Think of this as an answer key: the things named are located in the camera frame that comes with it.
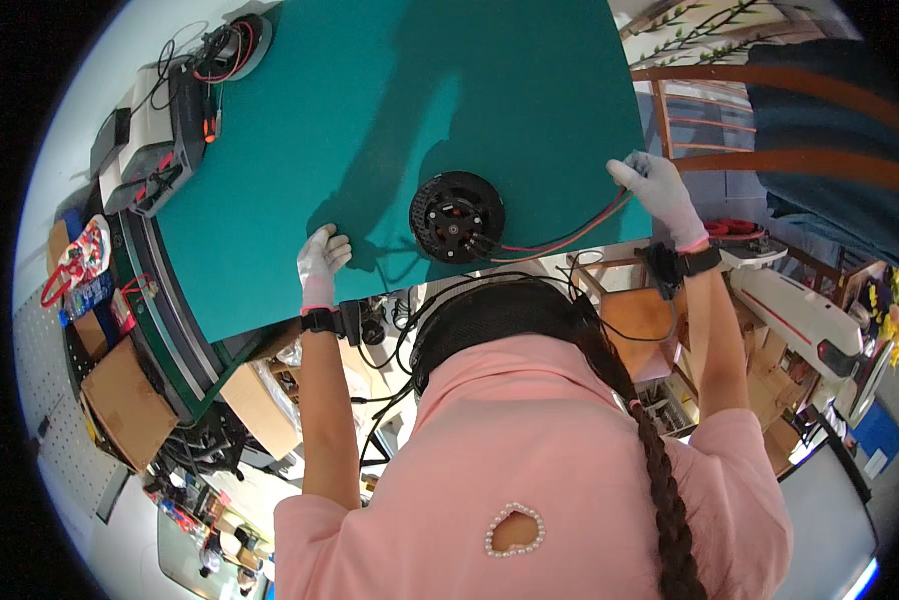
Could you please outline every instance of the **braided hair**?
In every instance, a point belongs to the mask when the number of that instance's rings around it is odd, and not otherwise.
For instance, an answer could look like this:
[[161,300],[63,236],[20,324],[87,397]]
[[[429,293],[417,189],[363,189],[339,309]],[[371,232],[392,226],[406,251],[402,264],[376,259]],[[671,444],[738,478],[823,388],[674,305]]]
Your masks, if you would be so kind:
[[646,454],[649,496],[656,507],[662,562],[659,595],[663,600],[704,600],[706,589],[699,581],[696,558],[692,555],[692,531],[686,522],[686,507],[673,477],[672,462],[656,426],[636,398],[633,380],[601,325],[590,320],[578,330],[575,343],[596,375],[629,402],[630,413],[636,421],[639,441]]

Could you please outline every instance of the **gray glove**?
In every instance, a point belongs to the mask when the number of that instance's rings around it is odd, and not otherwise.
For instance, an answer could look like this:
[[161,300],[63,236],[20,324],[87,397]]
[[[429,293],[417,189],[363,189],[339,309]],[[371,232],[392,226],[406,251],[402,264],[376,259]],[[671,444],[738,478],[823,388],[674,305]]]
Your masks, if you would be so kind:
[[646,211],[666,225],[677,252],[709,238],[676,165],[669,160],[637,150],[624,162],[610,160],[606,170],[617,184],[633,190]]

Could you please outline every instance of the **pink shirt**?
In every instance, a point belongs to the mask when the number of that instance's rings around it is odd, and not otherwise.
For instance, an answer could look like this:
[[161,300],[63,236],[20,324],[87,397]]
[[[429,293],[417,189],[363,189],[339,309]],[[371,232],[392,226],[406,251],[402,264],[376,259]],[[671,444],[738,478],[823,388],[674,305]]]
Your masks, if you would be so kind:
[[[792,530],[755,415],[725,410],[689,445],[665,443],[709,597],[772,595]],[[491,558],[486,532],[511,502],[536,511],[546,535],[531,553]],[[575,345],[540,335],[443,363],[370,507],[290,497],[275,534],[279,600],[659,597],[635,422]]]

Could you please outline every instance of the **white glove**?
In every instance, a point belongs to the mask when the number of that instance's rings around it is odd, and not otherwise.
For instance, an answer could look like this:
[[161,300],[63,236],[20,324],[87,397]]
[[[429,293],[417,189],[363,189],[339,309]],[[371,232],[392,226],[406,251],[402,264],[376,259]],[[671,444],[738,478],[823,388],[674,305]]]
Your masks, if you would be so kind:
[[325,224],[306,240],[296,257],[302,283],[302,310],[331,308],[336,294],[333,276],[352,258],[346,235],[333,235],[336,226]]
[[666,225],[677,252],[689,250],[709,238],[689,201],[689,192],[676,165],[669,160],[645,151],[632,151],[625,162],[607,162],[606,170],[617,184],[633,190],[646,211]]

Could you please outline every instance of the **heart-shaped pearl embellishment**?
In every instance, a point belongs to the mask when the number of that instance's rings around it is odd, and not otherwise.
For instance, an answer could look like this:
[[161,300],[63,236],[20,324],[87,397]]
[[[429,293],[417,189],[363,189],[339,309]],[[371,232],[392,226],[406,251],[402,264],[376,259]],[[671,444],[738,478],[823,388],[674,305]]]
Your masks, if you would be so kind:
[[[492,535],[495,533],[496,526],[499,523],[504,522],[506,518],[513,513],[523,513],[531,517],[536,521],[536,538],[530,542],[529,544],[512,544],[506,550],[499,551],[492,549]],[[542,516],[539,515],[535,510],[531,508],[527,508],[526,506],[518,503],[518,502],[510,502],[506,505],[503,510],[499,511],[495,517],[492,518],[492,522],[490,523],[489,529],[486,531],[486,539],[485,539],[485,548],[486,554],[495,559],[507,559],[512,556],[529,554],[533,550],[539,548],[539,545],[542,544],[543,538],[546,536],[546,528],[542,522]]]

